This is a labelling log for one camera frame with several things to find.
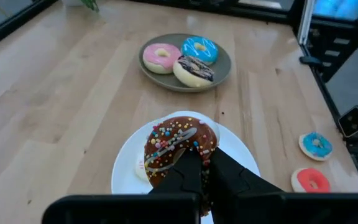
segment plate rim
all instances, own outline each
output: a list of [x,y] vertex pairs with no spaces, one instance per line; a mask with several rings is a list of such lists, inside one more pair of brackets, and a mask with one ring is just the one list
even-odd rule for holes
[[209,90],[209,89],[212,89],[214,87],[217,87],[218,85],[220,85],[221,83],[223,83],[224,81],[226,81],[227,78],[229,78],[230,74],[231,74],[231,70],[232,70],[232,61],[231,61],[231,58],[230,58],[230,55],[226,52],[226,50],[220,46],[219,44],[217,44],[215,41],[214,44],[216,44],[218,47],[220,47],[221,49],[223,49],[223,51],[227,54],[228,56],[228,59],[230,61],[230,67],[229,67],[229,71],[227,72],[227,75],[222,79],[220,80],[219,82],[216,82],[216,83],[213,83],[212,85],[209,85],[209,86],[206,86],[206,87],[202,87],[202,88],[193,88],[193,87],[180,87],[180,86],[171,86],[171,85],[167,85],[165,84],[164,82],[160,82],[158,80],[156,80],[154,77],[152,77],[151,75],[148,74],[148,71],[145,70],[145,65],[143,63],[143,60],[141,59],[142,57],[142,54],[143,54],[143,50],[145,47],[146,47],[146,44],[148,42],[150,42],[151,40],[154,40],[156,38],[159,38],[159,37],[164,37],[164,36],[167,36],[167,35],[192,35],[192,36],[195,36],[195,37],[203,37],[203,36],[200,36],[200,35],[193,35],[193,34],[186,34],[186,33],[172,33],[172,34],[164,34],[164,35],[160,35],[160,36],[156,36],[156,37],[153,37],[151,38],[150,40],[146,41],[139,49],[139,54],[138,54],[138,63],[139,63],[139,67],[140,69],[143,71],[143,74],[148,77],[149,79],[151,79],[154,83],[156,83],[157,85],[159,86],[162,86],[164,88],[167,88],[171,91],[177,91],[177,92],[182,92],[182,93],[199,93],[199,92],[202,92],[202,91],[206,91],[206,90]]
[[[114,194],[114,192],[113,192],[113,190],[112,190],[112,181],[113,181],[114,168],[115,168],[116,163],[117,163],[117,161],[118,161],[118,157],[120,156],[120,154],[121,154],[122,151],[123,151],[122,149],[123,149],[124,146],[129,142],[129,140],[130,140],[136,133],[138,133],[144,126],[147,126],[147,125],[150,125],[150,124],[152,125],[152,124],[153,124],[154,122],[156,122],[156,121],[158,121],[158,119],[153,120],[153,121],[151,121],[151,122],[148,122],[148,123],[142,125],[140,128],[138,128],[135,132],[133,132],[133,133],[131,134],[131,136],[129,136],[129,137],[127,138],[127,140],[125,141],[125,143],[124,143],[124,144],[121,146],[121,148],[119,149],[119,152],[118,152],[118,154],[117,154],[117,156],[116,156],[116,160],[114,161],[114,164],[112,165],[112,169],[111,169],[111,181],[110,181],[110,191],[111,191],[111,194]],[[232,131],[230,131],[230,129],[228,129],[227,127],[225,127],[225,126],[222,125],[222,124],[219,124],[219,123],[216,123],[216,124],[218,125],[219,128],[220,128],[220,126],[222,126],[222,127],[224,127],[225,129],[227,129],[230,133],[233,134],[233,136],[234,136],[238,141],[240,141],[240,142],[244,145],[244,147],[248,150],[249,154],[251,155],[251,158],[252,158],[252,160],[253,160],[253,162],[254,162],[254,164],[255,164],[255,166],[256,166],[257,174],[254,173],[252,170],[251,170],[251,172],[253,172],[255,175],[257,175],[257,176],[260,177],[260,171],[259,171],[258,163],[256,163],[256,160],[255,160],[254,156],[253,156],[252,153],[249,151],[249,149],[248,149],[248,147],[246,146],[246,144],[245,144],[244,142],[242,142],[241,139],[240,139],[237,135],[235,135]]]

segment blue toy donut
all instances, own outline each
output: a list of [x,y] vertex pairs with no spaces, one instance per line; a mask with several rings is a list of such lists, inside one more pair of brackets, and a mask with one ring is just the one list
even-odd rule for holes
[[193,56],[206,65],[211,65],[218,58],[218,48],[212,40],[204,37],[189,37],[181,46],[181,52],[186,56]]
[[299,146],[307,156],[317,161],[325,161],[333,153],[333,145],[316,132],[300,136]]

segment pink icing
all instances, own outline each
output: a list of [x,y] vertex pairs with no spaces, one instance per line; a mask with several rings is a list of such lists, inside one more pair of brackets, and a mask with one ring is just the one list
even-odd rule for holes
[[[158,49],[165,49],[170,56],[169,57],[161,57],[158,56],[155,51]],[[181,56],[180,50],[172,44],[150,44],[143,51],[143,58],[156,65],[161,65],[166,69],[172,68],[173,63],[176,59]]]

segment white plate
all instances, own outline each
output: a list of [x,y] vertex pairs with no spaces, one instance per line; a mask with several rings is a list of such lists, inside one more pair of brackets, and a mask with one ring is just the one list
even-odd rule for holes
[[[152,190],[152,186],[148,182],[137,177],[135,163],[138,153],[144,150],[146,136],[150,134],[155,123],[155,121],[150,122],[137,130],[119,151],[111,174],[111,192],[113,194],[147,194]],[[218,126],[221,133],[219,148],[242,166],[260,176],[255,159],[244,143],[224,126],[220,124]],[[213,223],[211,213],[207,217],[203,217],[201,222],[202,224]]]

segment wood grain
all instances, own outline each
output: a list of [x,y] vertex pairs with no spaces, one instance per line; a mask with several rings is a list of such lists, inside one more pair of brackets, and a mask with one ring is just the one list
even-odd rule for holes
[[[0,223],[39,223],[66,194],[109,194],[114,160],[145,123],[177,110],[204,113],[248,146],[262,177],[291,191],[301,167],[335,192],[358,192],[344,147],[290,27],[128,1],[100,13],[57,2],[0,42]],[[137,54],[167,33],[204,35],[232,58],[230,77],[198,94],[168,91],[140,71]],[[301,134],[334,145],[307,158]]]

